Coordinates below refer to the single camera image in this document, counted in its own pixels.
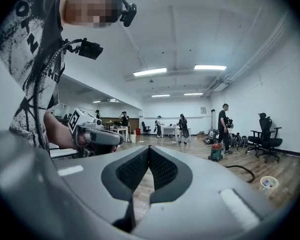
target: black t-shirt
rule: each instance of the black t-shirt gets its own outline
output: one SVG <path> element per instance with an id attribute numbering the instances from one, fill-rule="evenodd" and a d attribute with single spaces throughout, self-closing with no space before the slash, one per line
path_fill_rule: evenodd
<path id="1" fill-rule="evenodd" d="M 40 147 L 34 112 L 35 83 L 49 59 L 62 46 L 59 5 L 60 0 L 19 0 L 0 26 L 0 58 L 24 91 L 10 131 L 27 139 L 34 147 Z M 61 52 L 39 88 L 39 121 L 47 146 L 44 115 L 47 109 L 59 103 L 57 83 L 63 70 L 64 54 Z"/>
<path id="2" fill-rule="evenodd" d="M 188 129 L 188 126 L 187 126 L 187 119 L 184 119 L 182 120 L 181 118 L 179 119 L 179 130 L 182 130 L 182 129 Z"/>
<path id="3" fill-rule="evenodd" d="M 129 122 L 129 116 L 123 116 L 121 117 L 122 119 L 122 126 L 128 126 L 128 122 Z"/>
<path id="4" fill-rule="evenodd" d="M 219 112 L 218 130 L 223 130 L 224 129 L 224 126 L 221 123 L 221 118 L 223 118 L 224 123 L 227 125 L 226 112 L 223 109 Z"/>

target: wooden floor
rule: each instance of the wooden floor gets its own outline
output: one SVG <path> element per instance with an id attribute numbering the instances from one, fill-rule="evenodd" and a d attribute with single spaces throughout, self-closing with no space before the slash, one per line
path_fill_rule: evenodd
<path id="1" fill-rule="evenodd" d="M 196 136 L 192 136 L 192 142 L 184 145 L 178 145 L 173 143 L 174 138 L 164 137 L 156 138 L 155 136 L 137 136 L 136 143 L 123 143 L 118 148 L 120 150 L 126 150 L 138 144 L 141 146 L 156 145 L 169 149 L 177 150 L 189 154 L 191 156 L 199 157 L 202 159 L 208 159 L 210 155 L 211 145 L 205 144 L 202 139 L 196 139 Z M 273 176 L 279 181 L 279 187 L 269 197 L 271 202 L 276 207 L 285 206 L 288 202 L 298 194 L 300 190 L 300 157 L 294 155 L 288 155 L 278 153 L 280 156 L 280 162 L 269 158 L 267 163 L 264 163 L 264 157 L 255 157 L 255 152 L 251 151 L 245 154 L 246 148 L 232 149 L 233 154 L 224 155 L 223 160 L 219 164 L 228 165 L 240 165 L 253 171 L 255 174 L 255 180 L 251 185 L 258 189 L 260 185 L 260 179 L 263 176 Z M 230 168 L 233 173 L 238 175 L 244 180 L 249 180 L 251 176 L 240 168 Z M 144 175 L 141 183 L 133 194 L 134 214 L 137 223 L 142 219 L 144 214 L 149 210 L 149 198 L 150 194 L 154 191 L 154 180 L 151 171 L 148 169 Z"/>

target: vacuum hose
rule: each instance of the vacuum hose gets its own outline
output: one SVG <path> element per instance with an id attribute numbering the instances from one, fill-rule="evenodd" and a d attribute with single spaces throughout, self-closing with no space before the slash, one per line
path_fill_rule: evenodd
<path id="1" fill-rule="evenodd" d="M 233 168 L 233 167 L 239 167 L 241 169 L 244 169 L 244 170 L 246 170 L 248 173 L 250 173 L 252 175 L 252 179 L 248 180 L 247 181 L 248 183 L 251 183 L 251 182 L 253 182 L 256 179 L 255 174 L 251 170 L 249 170 L 249 169 L 247 169 L 247 168 L 245 168 L 245 167 L 243 167 L 241 165 L 228 165 L 228 166 L 225 166 L 225 168 Z"/>
<path id="2" fill-rule="evenodd" d="M 42 128 L 41 128 L 41 125 L 40 125 L 40 115 L 39 115 L 39 88 L 40 88 L 40 85 L 41 85 L 41 82 L 43 80 L 43 77 L 45 75 L 45 73 L 51 68 L 51 66 L 53 65 L 53 63 L 55 62 L 57 56 L 59 55 L 59 53 L 67 48 L 69 45 L 72 45 L 72 44 L 75 44 L 75 43 L 80 43 L 80 42 L 83 42 L 84 40 L 82 39 L 76 39 L 76 40 L 73 40 L 71 42 L 67 42 L 66 44 L 64 44 L 61 48 L 59 48 L 55 53 L 54 55 L 52 56 L 52 58 L 49 60 L 49 62 L 47 63 L 47 65 L 44 67 L 44 69 L 40 72 L 36 82 L 35 82 L 35 87 L 34 87 L 34 116 L 35 116 L 35 126 L 36 126 L 36 130 L 37 130 L 37 133 L 38 133 L 38 139 L 39 139 L 39 142 L 40 142 L 40 145 L 42 146 L 43 149 L 47 150 L 49 152 L 49 148 L 46 147 L 46 144 L 44 142 L 44 138 L 43 138 L 43 135 L 42 135 Z"/>

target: gray plastic surface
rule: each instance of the gray plastic surface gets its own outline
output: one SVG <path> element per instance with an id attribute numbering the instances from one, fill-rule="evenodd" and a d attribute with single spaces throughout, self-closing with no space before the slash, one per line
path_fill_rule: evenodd
<path id="1" fill-rule="evenodd" d="M 52 161 L 9 132 L 0 133 L 0 195 L 11 211 L 36 234 L 48 239 L 225 239 L 245 233 L 220 198 L 233 189 L 258 216 L 264 233 L 274 211 L 268 200 L 220 164 L 156 147 L 191 168 L 193 179 L 175 201 L 154 203 L 129 233 L 111 224 L 125 217 L 129 202 L 113 198 L 101 181 L 110 163 L 144 150 L 143 146 L 100 156 Z M 82 166 L 60 177 L 58 170 Z"/>

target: black cable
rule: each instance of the black cable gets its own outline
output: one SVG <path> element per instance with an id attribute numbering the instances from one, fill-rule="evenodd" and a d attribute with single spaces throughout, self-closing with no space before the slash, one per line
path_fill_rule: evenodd
<path id="1" fill-rule="evenodd" d="M 250 173 L 252 175 L 252 179 L 248 180 L 247 181 L 248 183 L 251 183 L 251 182 L 253 182 L 256 179 L 255 174 L 251 170 L 249 170 L 249 169 L 247 169 L 247 168 L 245 168 L 245 167 L 243 167 L 241 165 L 228 165 L 228 166 L 225 166 L 225 168 L 233 168 L 233 167 L 239 167 L 241 169 L 244 169 L 244 170 L 246 170 L 248 173 Z"/>
<path id="2" fill-rule="evenodd" d="M 68 46 L 75 44 L 75 43 L 80 43 L 83 42 L 84 40 L 82 39 L 75 39 L 71 42 L 67 42 L 66 44 L 64 44 L 61 48 L 59 48 L 54 55 L 51 57 L 51 59 L 49 60 L 49 62 L 47 63 L 47 65 L 44 67 L 44 69 L 40 72 L 36 82 L 35 82 L 35 87 L 34 87 L 34 116 L 35 116 L 35 126 L 36 126 L 36 130 L 38 133 L 38 139 L 40 142 L 40 145 L 42 146 L 43 149 L 47 150 L 49 152 L 49 149 L 46 147 L 46 144 L 44 142 L 44 138 L 42 135 L 42 128 L 40 125 L 40 120 L 39 120 L 39 88 L 43 79 L 44 74 L 51 68 L 52 64 L 55 62 L 55 59 L 57 58 L 57 56 L 59 55 L 59 53 L 64 50 L 65 48 L 67 48 Z"/>

